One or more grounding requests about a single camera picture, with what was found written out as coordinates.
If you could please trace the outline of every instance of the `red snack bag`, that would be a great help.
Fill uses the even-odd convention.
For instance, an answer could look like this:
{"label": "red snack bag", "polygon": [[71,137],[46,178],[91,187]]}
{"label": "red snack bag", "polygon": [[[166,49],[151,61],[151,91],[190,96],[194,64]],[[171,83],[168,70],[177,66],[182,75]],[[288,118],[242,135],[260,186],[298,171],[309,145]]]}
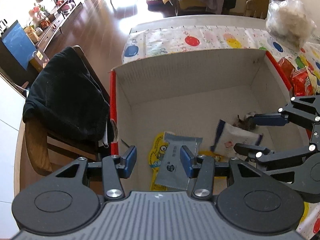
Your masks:
{"label": "red snack bag", "polygon": [[312,96],[313,89],[311,81],[306,68],[300,69],[292,75],[294,95],[299,96]]}
{"label": "red snack bag", "polygon": [[290,84],[293,86],[292,82],[292,74],[295,72],[294,66],[291,64],[289,60],[287,60],[285,57],[281,58],[278,62],[279,66],[283,70],[285,76],[289,80]]}

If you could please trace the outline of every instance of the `chair backrest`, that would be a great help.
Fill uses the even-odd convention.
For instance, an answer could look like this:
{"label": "chair backrest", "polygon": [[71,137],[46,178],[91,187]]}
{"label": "chair backrest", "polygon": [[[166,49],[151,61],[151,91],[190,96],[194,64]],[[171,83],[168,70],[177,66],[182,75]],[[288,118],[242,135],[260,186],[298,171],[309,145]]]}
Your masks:
{"label": "chair backrest", "polygon": [[247,0],[245,3],[244,14],[245,17],[256,17],[257,1],[256,0]]}
{"label": "chair backrest", "polygon": [[[73,46],[72,48],[76,51],[78,56],[82,59],[90,75],[93,77],[95,82],[99,85],[103,97],[109,103],[110,102],[109,94],[107,93],[102,83],[100,82],[98,76],[92,69],[82,49],[79,46]],[[90,158],[91,155],[97,156],[98,154],[97,143],[76,142],[67,138],[63,138],[59,134],[54,133],[50,130],[47,130],[41,124],[41,122],[35,117],[28,119],[26,121],[24,136],[25,136],[27,154],[28,154],[31,166],[35,170],[35,172],[43,176],[49,175],[50,173],[52,173],[52,171],[60,167],[58,164],[50,162],[48,149],[53,150],[54,152],[65,155],[72,159],[76,159],[77,157],[84,155],[89,159],[89,161],[93,161]],[[80,151],[79,150],[77,150],[76,152],[69,151],[69,150],[66,150],[65,148],[52,145],[48,143],[48,137],[53,138],[64,144],[67,144],[67,146],[71,146],[70,148],[76,148],[76,150],[79,149]]]}

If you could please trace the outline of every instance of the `black coat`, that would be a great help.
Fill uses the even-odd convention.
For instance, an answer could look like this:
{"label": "black coat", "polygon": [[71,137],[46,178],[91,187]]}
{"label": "black coat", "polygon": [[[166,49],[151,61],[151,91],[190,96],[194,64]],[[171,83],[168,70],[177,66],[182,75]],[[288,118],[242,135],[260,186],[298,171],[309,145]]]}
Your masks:
{"label": "black coat", "polygon": [[30,88],[23,121],[36,117],[47,129],[81,141],[102,139],[109,104],[71,48],[53,56]]}

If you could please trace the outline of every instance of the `blue panel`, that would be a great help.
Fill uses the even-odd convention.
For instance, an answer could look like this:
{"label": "blue panel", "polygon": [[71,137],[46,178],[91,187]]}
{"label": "blue panel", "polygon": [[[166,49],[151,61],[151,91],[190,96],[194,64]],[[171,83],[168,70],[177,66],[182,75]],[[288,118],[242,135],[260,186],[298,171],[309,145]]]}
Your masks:
{"label": "blue panel", "polygon": [[5,31],[2,42],[20,65],[24,69],[27,69],[29,60],[32,58],[33,52],[36,51],[36,47],[17,21]]}

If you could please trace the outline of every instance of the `wooden chair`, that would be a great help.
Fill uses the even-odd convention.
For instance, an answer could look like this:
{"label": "wooden chair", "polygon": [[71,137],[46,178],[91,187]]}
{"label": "wooden chair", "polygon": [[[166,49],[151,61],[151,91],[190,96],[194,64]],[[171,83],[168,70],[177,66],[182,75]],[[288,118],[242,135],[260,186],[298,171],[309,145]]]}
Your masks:
{"label": "wooden chair", "polygon": [[[84,55],[84,52],[79,46],[72,47],[78,56],[84,62],[90,75],[99,85],[102,95],[109,103],[110,97],[96,73],[92,69],[90,63]],[[67,156],[71,159],[77,159],[80,156],[88,158],[89,162],[93,162],[94,159],[100,161],[102,159],[99,151],[98,142],[85,141],[77,142],[68,138],[63,138],[57,133],[46,129],[38,119],[32,118],[26,121],[25,124],[25,142],[27,148],[27,154],[32,165],[32,168],[40,175],[47,176],[53,171],[59,169],[61,165],[52,163],[49,159],[48,149]],[[105,155],[110,155],[110,150],[105,149]]]}
{"label": "wooden chair", "polygon": [[245,17],[256,17],[257,1],[256,0],[247,0],[245,3],[243,16]]}

